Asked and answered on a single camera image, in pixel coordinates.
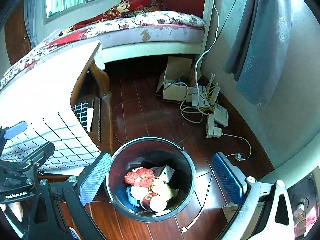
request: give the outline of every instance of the red blanket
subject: red blanket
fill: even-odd
[[[161,11],[166,10],[166,6],[162,3],[154,2],[151,0],[121,0],[120,3],[111,7],[108,11],[93,17],[88,20],[84,20],[75,25],[72,25],[64,29],[59,36],[65,35],[66,33],[78,30],[87,25],[104,22],[108,20],[118,19],[118,18],[129,18],[134,17],[138,14],[143,14],[146,12]]]

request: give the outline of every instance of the power strip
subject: power strip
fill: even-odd
[[[212,137],[219,138],[219,137],[221,137],[221,135],[222,135],[221,128],[217,127],[216,124],[214,123],[214,115],[208,114],[208,116],[207,116],[207,133],[205,136],[207,138],[212,138]]]

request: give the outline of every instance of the blue gripper pad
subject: blue gripper pad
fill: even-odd
[[[4,139],[5,140],[11,140],[13,137],[15,137],[16,135],[22,133],[23,131],[25,131],[27,129],[27,123],[25,121],[22,121],[20,123],[15,124],[14,126],[8,128],[5,131],[4,134]]]
[[[79,199],[83,206],[85,206],[87,203],[92,202],[101,183],[105,179],[106,174],[110,170],[110,166],[111,156],[106,153],[80,188]]]
[[[212,167],[214,173],[218,176],[225,188],[230,200],[238,206],[241,206],[244,197],[242,186],[225,161],[217,153],[212,157]]]

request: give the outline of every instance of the electrical cord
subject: electrical cord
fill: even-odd
[[[183,103],[186,101],[186,97],[187,97],[187,95],[188,95],[188,86],[187,86],[187,84],[185,84],[184,82],[174,83],[174,84],[183,84],[183,85],[185,85],[186,88],[187,88],[186,96],[185,96],[184,100],[182,101],[182,103],[181,103],[181,105],[180,105],[180,111],[181,111],[182,117],[183,117],[185,120],[187,120],[187,121],[189,121],[189,122],[191,122],[191,123],[201,123],[202,120],[203,120],[203,115],[208,115],[208,113],[205,113],[204,111],[206,111],[206,110],[211,110],[211,111],[213,111],[213,106],[210,106],[210,107],[208,107],[208,108],[207,108],[207,107],[201,107],[201,106],[200,106],[200,96],[201,96],[201,95],[200,95],[200,90],[199,90],[199,85],[198,85],[198,80],[197,80],[197,67],[198,67],[199,62],[202,60],[202,58],[204,57],[204,55],[206,55],[206,54],[211,50],[211,48],[213,47],[213,45],[214,45],[215,42],[217,41],[217,34],[218,34],[218,29],[219,29],[219,13],[218,13],[218,10],[217,10],[217,8],[216,8],[216,6],[215,6],[214,0],[212,0],[212,2],[213,2],[213,7],[214,7],[214,9],[215,9],[215,11],[216,11],[216,13],[217,13],[218,25],[217,25],[217,30],[216,30],[216,32],[215,32],[215,38],[214,38],[214,41],[213,41],[212,45],[210,46],[210,48],[209,48],[208,50],[204,51],[204,52],[201,54],[201,56],[199,57],[199,59],[196,61],[196,64],[195,64],[195,83],[196,83],[197,94],[198,94],[198,98],[197,98],[198,105],[195,106],[195,107],[193,107],[193,106],[186,106],[186,107],[182,108],[182,105],[183,105]],[[196,109],[196,111],[186,111],[187,109],[193,109],[193,110]],[[190,120],[190,119],[186,118],[183,113],[188,113],[188,114],[199,114],[199,113],[200,113],[200,114],[201,114],[201,120],[200,120],[200,121]]]
[[[208,195],[209,195],[210,184],[211,184],[212,177],[213,177],[213,173],[214,173],[214,170],[211,168],[211,165],[210,165],[210,164],[209,164],[209,166],[210,166],[210,169],[211,169],[211,172],[212,172],[212,173],[211,173],[211,177],[210,177],[210,180],[209,180],[209,185],[208,185],[208,189],[207,189],[207,194],[205,195],[205,199],[204,199],[203,206],[202,206],[199,214],[192,220],[192,222],[191,222],[187,227],[179,228],[181,233],[187,232],[187,231],[193,226],[193,224],[198,220],[198,218],[200,217],[201,213],[204,211],[205,201],[207,200],[207,197],[208,197]]]
[[[199,59],[196,61],[196,64],[195,64],[195,82],[196,82],[196,87],[197,87],[197,92],[198,92],[198,111],[200,113],[202,113],[201,115],[201,121],[202,121],[202,118],[203,118],[203,115],[208,115],[207,113],[203,112],[201,109],[200,109],[200,90],[199,90],[199,85],[198,85],[198,80],[197,80],[197,67],[198,67],[198,64],[199,62],[202,60],[202,58],[204,57],[204,55],[206,55],[210,50],[211,48],[214,46],[214,44],[216,43],[217,41],[217,34],[218,34],[218,29],[219,29],[219,13],[218,13],[218,10],[215,6],[215,3],[214,3],[214,0],[212,0],[213,2],[213,8],[215,9],[216,13],[217,13],[217,29],[216,29],[216,33],[215,33],[215,38],[214,38],[214,41],[212,43],[212,45],[210,46],[210,48],[208,50],[206,50],[204,53],[202,53],[202,55],[199,57]]]
[[[234,1],[233,5],[232,5],[232,7],[231,7],[231,9],[230,9],[230,11],[229,11],[229,13],[228,13],[228,16],[227,16],[226,20],[224,21],[224,23],[223,23],[223,25],[222,25],[222,28],[221,28],[221,30],[220,30],[220,32],[219,32],[219,34],[218,34],[217,39],[220,37],[220,34],[222,33],[223,27],[226,25],[226,22],[227,22],[230,14],[231,14],[231,12],[232,12],[233,7],[234,7],[235,4],[236,4],[236,1],[237,1],[237,0]]]
[[[250,153],[249,153],[249,156],[248,156],[247,158],[243,159],[243,161],[249,159],[249,157],[251,156],[252,150],[251,150],[251,145],[250,145],[250,143],[249,143],[246,139],[244,139],[243,137],[240,137],[240,136],[231,135],[231,134],[226,134],[226,133],[223,133],[222,135],[227,135],[227,136],[236,137],[236,138],[240,138],[240,139],[245,140],[245,141],[247,142],[247,144],[249,145]]]
[[[122,145],[122,143],[119,141],[118,137],[116,136],[115,132],[113,132],[113,135],[114,135],[115,138],[117,139],[118,143],[120,143],[120,145]]]

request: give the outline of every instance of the white bed frame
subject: white bed frame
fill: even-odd
[[[203,21],[206,24],[204,30],[204,38],[202,43],[188,43],[176,41],[157,41],[157,42],[140,42],[134,44],[126,44],[111,48],[98,49],[94,61],[98,68],[105,69],[105,63],[121,59],[167,55],[167,54],[202,54],[205,50],[211,15],[213,9],[213,1],[204,1]]]

